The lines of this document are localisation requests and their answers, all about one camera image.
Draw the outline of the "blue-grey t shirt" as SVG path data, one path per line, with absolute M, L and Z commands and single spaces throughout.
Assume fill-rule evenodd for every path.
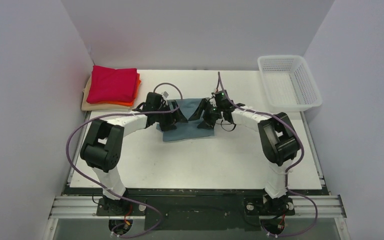
M 175 101 L 180 106 L 180 111 L 188 119 L 192 116 L 198 108 L 201 98 L 185 98 L 176 99 Z M 160 125 L 156 125 L 156 129 L 162 132 L 163 142 L 175 142 L 188 139 L 213 137 L 215 135 L 214 129 L 198 128 L 198 125 L 203 121 L 201 117 L 199 120 L 188 121 L 188 123 L 176 123 L 176 129 L 169 131 L 162 131 Z

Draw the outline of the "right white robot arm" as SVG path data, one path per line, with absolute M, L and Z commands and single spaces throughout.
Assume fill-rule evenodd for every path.
M 240 125 L 256 131 L 265 159 L 262 206 L 269 215 L 280 215 L 293 210 L 287 190 L 287 168 L 297 156 L 301 146 L 294 135 L 293 125 L 284 112 L 275 115 L 259 114 L 243 103 L 230 101 L 225 90 L 203 98 L 189 121 L 202 120 L 199 129 L 214 129 L 218 120 L 234 126 Z

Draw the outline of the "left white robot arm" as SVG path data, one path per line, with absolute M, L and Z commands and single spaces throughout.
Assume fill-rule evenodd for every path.
M 188 119 L 180 110 L 176 100 L 166 100 L 162 94 L 149 92 L 145 102 L 110 123 L 95 119 L 80 149 L 80 158 L 95 172 L 102 187 L 102 205 L 116 215 L 130 210 L 128 190 L 123 184 L 118 163 L 121 158 L 125 136 L 159 124 L 161 131 L 175 130 L 177 123 L 187 123 Z

